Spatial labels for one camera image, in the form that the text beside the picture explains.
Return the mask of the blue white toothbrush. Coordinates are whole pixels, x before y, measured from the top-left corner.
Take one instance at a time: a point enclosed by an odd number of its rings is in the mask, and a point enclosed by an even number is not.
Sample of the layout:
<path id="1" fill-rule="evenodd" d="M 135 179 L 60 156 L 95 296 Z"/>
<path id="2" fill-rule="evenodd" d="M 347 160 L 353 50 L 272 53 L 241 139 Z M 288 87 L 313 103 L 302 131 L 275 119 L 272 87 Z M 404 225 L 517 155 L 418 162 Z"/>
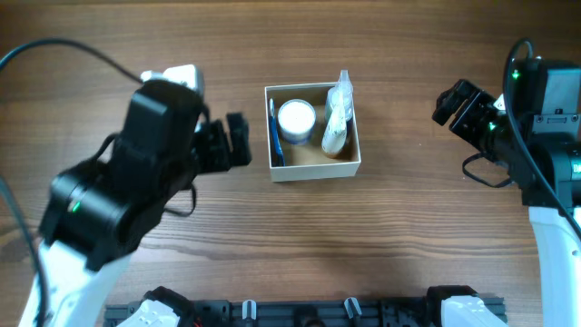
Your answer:
<path id="1" fill-rule="evenodd" d="M 271 120 L 275 119 L 275 104 L 273 98 L 269 99 L 269 117 Z"/>

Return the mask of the blue disposable razor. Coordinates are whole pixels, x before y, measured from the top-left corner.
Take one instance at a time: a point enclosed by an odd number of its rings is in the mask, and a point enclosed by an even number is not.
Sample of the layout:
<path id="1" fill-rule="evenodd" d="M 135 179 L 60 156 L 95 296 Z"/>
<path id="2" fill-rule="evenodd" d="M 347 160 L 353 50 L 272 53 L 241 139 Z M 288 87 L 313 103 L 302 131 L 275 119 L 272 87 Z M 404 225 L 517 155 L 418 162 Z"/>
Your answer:
<path id="1" fill-rule="evenodd" d="M 270 116 L 269 123 L 270 123 L 270 130 L 271 130 L 271 139 L 272 139 L 274 153 L 275 153 L 274 163 L 276 166 L 284 167 L 286 165 L 286 163 L 285 163 L 284 154 L 283 154 L 282 147 L 281 147 L 280 137 L 278 135 L 277 120 L 273 115 Z"/>

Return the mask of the white lidded blue jar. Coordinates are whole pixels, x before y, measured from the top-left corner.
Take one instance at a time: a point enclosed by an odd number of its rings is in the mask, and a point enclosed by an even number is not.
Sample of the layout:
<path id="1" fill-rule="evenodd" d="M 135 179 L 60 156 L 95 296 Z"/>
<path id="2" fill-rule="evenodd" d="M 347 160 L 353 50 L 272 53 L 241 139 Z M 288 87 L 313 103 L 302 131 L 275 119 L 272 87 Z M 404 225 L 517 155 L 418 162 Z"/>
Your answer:
<path id="1" fill-rule="evenodd" d="M 278 111 L 278 126 L 282 138 L 290 144 L 305 144 L 312 136 L 316 123 L 316 112 L 306 101 L 292 99 Z"/>

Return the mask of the white squeeze tube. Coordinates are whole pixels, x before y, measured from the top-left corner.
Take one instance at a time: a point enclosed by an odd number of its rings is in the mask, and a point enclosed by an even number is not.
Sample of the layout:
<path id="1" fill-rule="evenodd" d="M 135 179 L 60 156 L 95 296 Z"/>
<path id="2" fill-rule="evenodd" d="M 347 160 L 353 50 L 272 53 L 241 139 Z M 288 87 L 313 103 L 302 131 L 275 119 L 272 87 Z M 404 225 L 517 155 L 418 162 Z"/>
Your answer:
<path id="1" fill-rule="evenodd" d="M 342 105 L 332 111 L 321 142 L 322 151 L 336 157 L 342 151 L 347 137 L 347 121 Z"/>

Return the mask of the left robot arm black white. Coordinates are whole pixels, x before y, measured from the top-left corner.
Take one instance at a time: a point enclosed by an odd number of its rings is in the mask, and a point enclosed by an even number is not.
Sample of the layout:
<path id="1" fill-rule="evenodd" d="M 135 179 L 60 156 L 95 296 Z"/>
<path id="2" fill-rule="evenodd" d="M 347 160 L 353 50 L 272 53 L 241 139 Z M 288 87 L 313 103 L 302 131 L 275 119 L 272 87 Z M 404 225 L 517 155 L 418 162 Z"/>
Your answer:
<path id="1" fill-rule="evenodd" d="M 242 114 L 212 120 L 201 91 L 164 80 L 135 91 L 123 129 L 102 150 L 108 161 L 95 154 L 51 182 L 23 326 L 93 325 L 168 202 L 200 174 L 251 162 Z"/>

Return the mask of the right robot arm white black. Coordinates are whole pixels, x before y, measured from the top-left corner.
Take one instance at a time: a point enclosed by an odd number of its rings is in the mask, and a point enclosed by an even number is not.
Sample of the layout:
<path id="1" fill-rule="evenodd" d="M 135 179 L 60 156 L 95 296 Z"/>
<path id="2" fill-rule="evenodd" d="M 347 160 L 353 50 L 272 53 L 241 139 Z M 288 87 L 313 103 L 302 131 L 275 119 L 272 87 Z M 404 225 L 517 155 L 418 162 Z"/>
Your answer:
<path id="1" fill-rule="evenodd" d="M 580 67 L 521 59 L 508 101 L 466 79 L 436 101 L 433 120 L 507 168 L 528 209 L 539 257 L 543 324 L 580 323 L 580 238 L 558 208 L 580 218 Z"/>

